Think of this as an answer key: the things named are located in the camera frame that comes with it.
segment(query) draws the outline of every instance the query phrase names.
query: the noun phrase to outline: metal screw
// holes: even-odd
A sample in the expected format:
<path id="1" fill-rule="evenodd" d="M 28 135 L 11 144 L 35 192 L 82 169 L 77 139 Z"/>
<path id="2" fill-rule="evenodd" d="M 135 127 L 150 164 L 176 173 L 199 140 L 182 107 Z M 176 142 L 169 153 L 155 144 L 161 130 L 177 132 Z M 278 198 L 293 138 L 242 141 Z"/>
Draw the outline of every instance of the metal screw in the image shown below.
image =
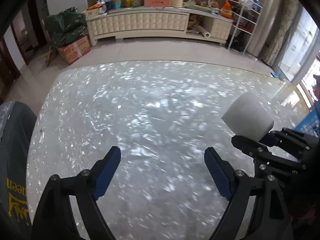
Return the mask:
<path id="1" fill-rule="evenodd" d="M 88 176 L 89 174 L 90 174 L 90 170 L 81 171 L 81 175 L 84 176 L 84 177 Z"/>
<path id="2" fill-rule="evenodd" d="M 59 178 L 59 175 L 54 174 L 50 177 L 51 180 L 57 180 Z"/>
<path id="3" fill-rule="evenodd" d="M 243 170 L 236 170 L 236 174 L 238 177 L 242 177 L 244 175 L 244 171 Z"/>
<path id="4" fill-rule="evenodd" d="M 274 181 L 276 178 L 273 175 L 268 175 L 268 180 Z"/>

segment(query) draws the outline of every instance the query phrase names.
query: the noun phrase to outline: white floor tile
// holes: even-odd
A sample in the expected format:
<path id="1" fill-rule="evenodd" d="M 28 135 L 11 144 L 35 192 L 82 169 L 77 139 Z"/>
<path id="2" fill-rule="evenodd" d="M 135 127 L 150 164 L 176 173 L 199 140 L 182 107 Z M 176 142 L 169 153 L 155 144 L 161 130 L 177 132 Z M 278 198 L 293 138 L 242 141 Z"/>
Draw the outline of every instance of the white floor tile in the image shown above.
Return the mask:
<path id="1" fill-rule="evenodd" d="M 50 88 L 61 71 L 110 62 L 133 60 L 190 61 L 223 65 L 271 76 L 272 69 L 260 61 L 228 51 L 218 43 L 180 38 L 132 38 L 115 42 L 113 38 L 102 39 L 91 51 L 72 65 L 58 57 L 45 65 L 46 50 L 37 53 L 23 69 L 6 100 L 26 103 L 38 114 Z"/>

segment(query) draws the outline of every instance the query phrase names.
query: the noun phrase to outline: white door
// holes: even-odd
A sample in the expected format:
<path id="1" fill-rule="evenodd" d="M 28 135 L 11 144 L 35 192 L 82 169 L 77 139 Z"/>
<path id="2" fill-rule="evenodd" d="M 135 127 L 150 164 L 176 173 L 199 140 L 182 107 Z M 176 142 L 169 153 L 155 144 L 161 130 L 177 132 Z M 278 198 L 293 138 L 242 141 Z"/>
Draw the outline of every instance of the white door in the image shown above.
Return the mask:
<path id="1" fill-rule="evenodd" d="M 297 29 L 279 65 L 282 72 L 292 81 L 301 68 L 305 55 L 315 37 L 317 26 L 308 12 L 303 9 Z"/>

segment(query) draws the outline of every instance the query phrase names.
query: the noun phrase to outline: paper roll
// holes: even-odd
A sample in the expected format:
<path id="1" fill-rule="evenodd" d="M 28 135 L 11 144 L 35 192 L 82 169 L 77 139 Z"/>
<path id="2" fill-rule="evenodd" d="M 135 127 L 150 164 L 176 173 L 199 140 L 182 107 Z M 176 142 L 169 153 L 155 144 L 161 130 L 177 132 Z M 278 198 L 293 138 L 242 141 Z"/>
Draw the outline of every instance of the paper roll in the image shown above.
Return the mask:
<path id="1" fill-rule="evenodd" d="M 207 30 L 205 28 L 203 28 L 202 26 L 198 27 L 198 30 L 202 33 L 202 35 L 206 38 L 210 38 L 210 33 L 207 32 Z"/>
<path id="2" fill-rule="evenodd" d="M 172 7 L 182 8 L 183 0 L 171 0 Z"/>
<path id="3" fill-rule="evenodd" d="M 236 135 L 256 142 L 260 141 L 274 125 L 274 120 L 252 93 L 245 93 L 234 101 L 222 120 Z"/>

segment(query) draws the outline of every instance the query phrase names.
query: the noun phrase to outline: curtain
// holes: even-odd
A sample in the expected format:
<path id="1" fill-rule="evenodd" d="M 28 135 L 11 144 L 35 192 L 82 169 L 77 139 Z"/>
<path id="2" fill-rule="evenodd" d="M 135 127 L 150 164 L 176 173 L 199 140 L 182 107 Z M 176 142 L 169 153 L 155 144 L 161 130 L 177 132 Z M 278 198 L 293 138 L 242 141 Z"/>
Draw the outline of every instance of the curtain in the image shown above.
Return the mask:
<path id="1" fill-rule="evenodd" d="M 301 18 L 301 15 L 302 15 L 302 11 L 303 11 L 303 6 L 302 4 L 300 3 L 299 4 L 299 7 L 298 7 L 298 11 L 296 13 L 296 16 L 289 28 L 289 30 L 287 31 L 285 37 L 284 37 L 284 40 L 283 40 L 283 44 L 282 44 L 282 47 L 280 49 L 280 52 L 278 53 L 278 56 L 276 57 L 276 60 L 274 61 L 273 63 L 273 66 L 272 69 L 277 72 L 279 70 L 279 65 L 281 63 L 281 60 L 285 54 L 285 52 L 287 51 L 287 48 L 290 44 L 290 41 L 291 41 L 291 38 L 293 37 L 297 27 L 298 27 L 298 24 L 299 24 L 299 21 L 300 21 L 300 18 Z"/>
<path id="2" fill-rule="evenodd" d="M 299 4 L 298 0 L 285 0 L 284 2 L 284 12 L 281 17 L 280 29 L 263 57 L 263 61 L 269 66 L 274 64 L 280 52 L 285 35 L 297 14 Z"/>

